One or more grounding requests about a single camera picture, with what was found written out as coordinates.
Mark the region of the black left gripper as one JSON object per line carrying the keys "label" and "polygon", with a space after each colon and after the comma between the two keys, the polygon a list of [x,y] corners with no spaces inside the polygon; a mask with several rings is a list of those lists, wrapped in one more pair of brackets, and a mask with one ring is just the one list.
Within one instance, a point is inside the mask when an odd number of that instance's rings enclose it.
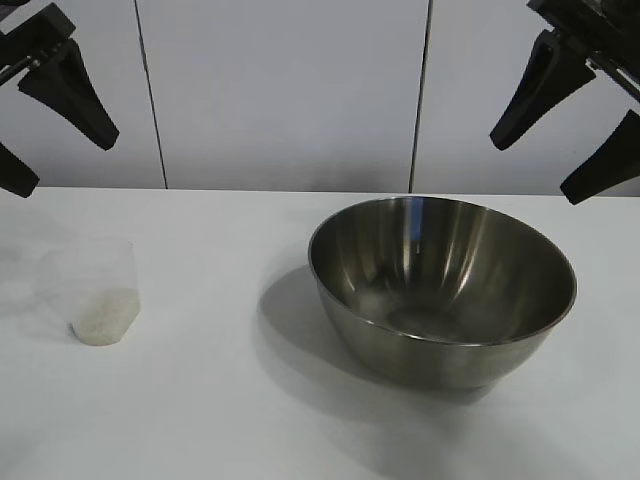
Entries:
{"label": "black left gripper", "polygon": [[[102,105],[88,76],[77,42],[69,39],[76,27],[55,4],[1,33],[1,82],[25,69],[21,93],[65,118],[101,149],[111,149],[119,130]],[[28,198],[38,175],[0,144],[0,187]]]}

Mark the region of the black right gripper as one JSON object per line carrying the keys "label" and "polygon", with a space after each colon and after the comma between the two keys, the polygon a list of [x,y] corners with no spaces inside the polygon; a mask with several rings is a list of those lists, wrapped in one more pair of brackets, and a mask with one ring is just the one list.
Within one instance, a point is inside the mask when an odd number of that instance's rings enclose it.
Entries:
{"label": "black right gripper", "polygon": [[[596,78],[586,59],[639,99],[637,1],[529,1],[527,6],[560,35],[543,30],[536,38],[518,87],[490,132],[498,150],[511,147],[547,112]],[[629,110],[606,141],[562,182],[565,198],[579,204],[637,178],[639,130],[639,115]]]}

